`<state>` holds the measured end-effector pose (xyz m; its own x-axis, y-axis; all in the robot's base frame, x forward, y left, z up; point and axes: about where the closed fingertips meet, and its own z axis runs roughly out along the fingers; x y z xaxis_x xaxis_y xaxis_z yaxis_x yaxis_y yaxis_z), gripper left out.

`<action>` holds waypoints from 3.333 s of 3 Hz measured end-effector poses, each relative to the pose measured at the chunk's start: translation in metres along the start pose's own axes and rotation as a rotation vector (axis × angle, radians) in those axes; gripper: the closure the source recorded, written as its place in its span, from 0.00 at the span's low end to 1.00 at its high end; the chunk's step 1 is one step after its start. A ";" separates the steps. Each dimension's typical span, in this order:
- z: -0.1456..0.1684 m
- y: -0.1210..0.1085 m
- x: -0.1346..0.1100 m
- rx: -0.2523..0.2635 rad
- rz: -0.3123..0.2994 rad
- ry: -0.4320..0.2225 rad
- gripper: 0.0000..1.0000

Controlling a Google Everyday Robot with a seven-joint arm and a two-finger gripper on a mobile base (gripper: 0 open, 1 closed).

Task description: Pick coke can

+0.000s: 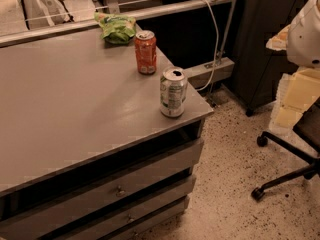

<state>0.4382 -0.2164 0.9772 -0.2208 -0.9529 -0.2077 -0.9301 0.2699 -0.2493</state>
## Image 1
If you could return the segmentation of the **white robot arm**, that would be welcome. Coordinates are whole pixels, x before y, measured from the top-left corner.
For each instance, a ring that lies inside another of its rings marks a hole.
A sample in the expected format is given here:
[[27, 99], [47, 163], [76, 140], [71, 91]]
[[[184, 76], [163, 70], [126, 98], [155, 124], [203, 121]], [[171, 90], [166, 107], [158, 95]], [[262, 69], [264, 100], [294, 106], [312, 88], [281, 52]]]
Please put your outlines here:
[[319, 1], [308, 0], [289, 26], [287, 59], [298, 66], [320, 67]]

